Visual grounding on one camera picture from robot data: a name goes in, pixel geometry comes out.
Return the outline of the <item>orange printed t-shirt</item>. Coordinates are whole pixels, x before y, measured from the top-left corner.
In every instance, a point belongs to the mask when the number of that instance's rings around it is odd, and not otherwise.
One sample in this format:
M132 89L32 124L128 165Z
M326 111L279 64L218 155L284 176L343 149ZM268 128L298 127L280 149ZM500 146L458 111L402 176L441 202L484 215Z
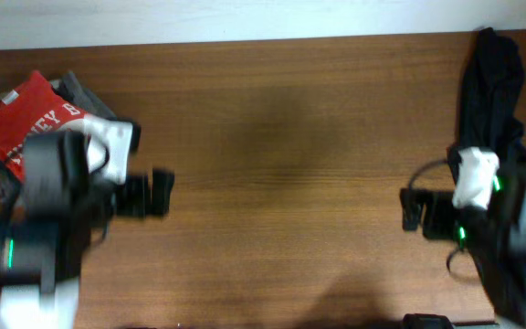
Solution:
M10 91L0 102L0 160L20 181L24 179L23 155L18 150L29 134L61 129L82 120L87 112L63 100L39 71Z

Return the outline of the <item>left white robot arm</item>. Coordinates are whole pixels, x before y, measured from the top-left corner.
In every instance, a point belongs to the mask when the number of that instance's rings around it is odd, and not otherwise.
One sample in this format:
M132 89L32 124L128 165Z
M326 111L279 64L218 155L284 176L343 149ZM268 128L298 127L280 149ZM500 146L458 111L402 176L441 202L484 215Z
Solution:
M154 169L118 186L88 168L87 137L26 139L25 181L0 210L0 328L71 328L82 261L107 238L113 217L168 214L174 173Z

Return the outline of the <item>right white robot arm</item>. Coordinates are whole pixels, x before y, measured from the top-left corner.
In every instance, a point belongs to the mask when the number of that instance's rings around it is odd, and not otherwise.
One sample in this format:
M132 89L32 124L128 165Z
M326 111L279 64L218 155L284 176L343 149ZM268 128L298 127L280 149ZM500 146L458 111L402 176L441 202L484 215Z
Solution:
M407 184L400 191L403 229L469 253L495 314L526 328L526 164L499 170L485 209L458 208L451 197Z

